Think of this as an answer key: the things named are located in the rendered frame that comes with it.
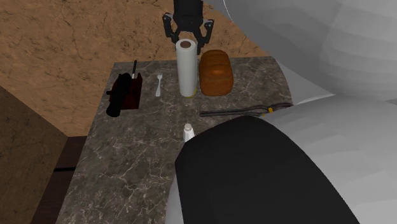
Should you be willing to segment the dark brown cabinet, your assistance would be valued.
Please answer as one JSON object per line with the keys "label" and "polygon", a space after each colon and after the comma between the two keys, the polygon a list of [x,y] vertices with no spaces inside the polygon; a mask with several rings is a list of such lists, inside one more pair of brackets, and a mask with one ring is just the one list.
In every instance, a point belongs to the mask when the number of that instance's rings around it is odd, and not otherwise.
{"label": "dark brown cabinet", "polygon": [[30,224],[55,224],[87,136],[69,137]]}

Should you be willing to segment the black tongs with yellow mark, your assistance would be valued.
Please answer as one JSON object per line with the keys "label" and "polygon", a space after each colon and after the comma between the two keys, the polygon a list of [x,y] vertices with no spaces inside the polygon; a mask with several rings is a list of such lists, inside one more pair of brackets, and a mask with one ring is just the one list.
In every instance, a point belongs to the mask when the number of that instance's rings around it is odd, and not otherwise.
{"label": "black tongs with yellow mark", "polygon": [[249,115],[249,116],[264,116],[268,113],[273,113],[278,109],[288,108],[293,106],[292,103],[289,102],[280,102],[276,104],[272,104],[269,106],[266,105],[255,105],[248,108],[241,109],[222,109],[216,111],[201,111],[199,113],[200,117],[207,116],[224,116],[224,115]]}

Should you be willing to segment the brown bread loaf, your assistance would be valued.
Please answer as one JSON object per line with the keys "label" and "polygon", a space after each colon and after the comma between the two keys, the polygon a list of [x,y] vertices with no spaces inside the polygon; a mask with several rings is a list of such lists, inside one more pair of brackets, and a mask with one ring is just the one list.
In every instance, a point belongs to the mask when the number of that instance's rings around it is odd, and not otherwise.
{"label": "brown bread loaf", "polygon": [[222,96],[233,89],[233,71],[227,53],[209,50],[200,59],[198,66],[200,89],[206,96]]}

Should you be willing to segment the small white bottle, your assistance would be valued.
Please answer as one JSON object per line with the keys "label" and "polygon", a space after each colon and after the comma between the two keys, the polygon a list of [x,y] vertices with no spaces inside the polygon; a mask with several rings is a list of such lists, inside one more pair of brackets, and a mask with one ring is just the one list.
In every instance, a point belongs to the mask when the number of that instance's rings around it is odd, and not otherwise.
{"label": "small white bottle", "polygon": [[195,137],[194,129],[190,123],[186,123],[183,130],[184,142],[189,141],[193,137]]}

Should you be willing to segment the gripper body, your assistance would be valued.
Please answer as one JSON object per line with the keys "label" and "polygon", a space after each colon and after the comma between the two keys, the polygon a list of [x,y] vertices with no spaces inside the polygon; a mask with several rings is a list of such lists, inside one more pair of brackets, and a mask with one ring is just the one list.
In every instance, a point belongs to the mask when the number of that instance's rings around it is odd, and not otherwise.
{"label": "gripper body", "polygon": [[177,30],[192,32],[200,30],[203,24],[202,0],[174,0],[173,20]]}

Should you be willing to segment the white paper towel roll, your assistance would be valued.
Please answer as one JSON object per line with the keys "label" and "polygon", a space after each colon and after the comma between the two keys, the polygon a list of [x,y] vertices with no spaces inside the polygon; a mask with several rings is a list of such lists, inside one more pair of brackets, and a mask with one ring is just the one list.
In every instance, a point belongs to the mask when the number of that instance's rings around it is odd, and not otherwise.
{"label": "white paper towel roll", "polygon": [[193,97],[197,91],[197,44],[190,39],[176,43],[179,91],[183,97]]}

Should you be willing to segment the dark red holder box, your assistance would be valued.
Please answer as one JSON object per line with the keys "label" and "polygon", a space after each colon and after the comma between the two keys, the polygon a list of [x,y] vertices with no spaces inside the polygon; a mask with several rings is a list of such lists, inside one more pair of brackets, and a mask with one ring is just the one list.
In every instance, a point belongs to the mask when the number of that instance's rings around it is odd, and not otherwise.
{"label": "dark red holder box", "polygon": [[123,84],[129,88],[122,109],[138,109],[143,84],[141,74],[138,73],[137,78],[132,78],[129,73],[124,73],[122,74],[122,80],[120,81],[120,84]]}

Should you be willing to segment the white fork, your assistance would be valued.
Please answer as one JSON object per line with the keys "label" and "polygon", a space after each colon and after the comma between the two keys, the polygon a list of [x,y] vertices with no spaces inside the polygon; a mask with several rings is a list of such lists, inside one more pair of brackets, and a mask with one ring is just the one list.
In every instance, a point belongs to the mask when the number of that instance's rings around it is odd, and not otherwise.
{"label": "white fork", "polygon": [[160,97],[160,95],[161,95],[161,80],[162,80],[162,76],[163,76],[162,73],[159,73],[157,75],[158,85],[157,85],[157,89],[156,89],[156,92],[155,92],[155,96],[156,97]]}

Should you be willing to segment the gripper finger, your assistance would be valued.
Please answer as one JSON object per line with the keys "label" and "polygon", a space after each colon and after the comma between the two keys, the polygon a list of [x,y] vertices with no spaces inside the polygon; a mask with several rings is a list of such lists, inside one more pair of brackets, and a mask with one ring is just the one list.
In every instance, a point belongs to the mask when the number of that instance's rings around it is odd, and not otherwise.
{"label": "gripper finger", "polygon": [[[206,34],[205,36],[202,35],[200,31],[200,26],[204,25],[204,28],[206,29]],[[214,20],[209,19],[209,20],[204,20],[202,19],[200,23],[196,23],[193,26],[193,35],[195,36],[195,39],[197,40],[197,55],[200,54],[201,49],[204,47],[205,44],[208,44],[211,38],[212,34],[212,29],[214,26]]]}
{"label": "gripper finger", "polygon": [[164,13],[162,17],[166,37],[170,38],[171,41],[176,44],[179,41],[179,34],[181,31],[179,28],[177,28],[175,31],[172,30],[172,19],[173,14],[170,13]]}

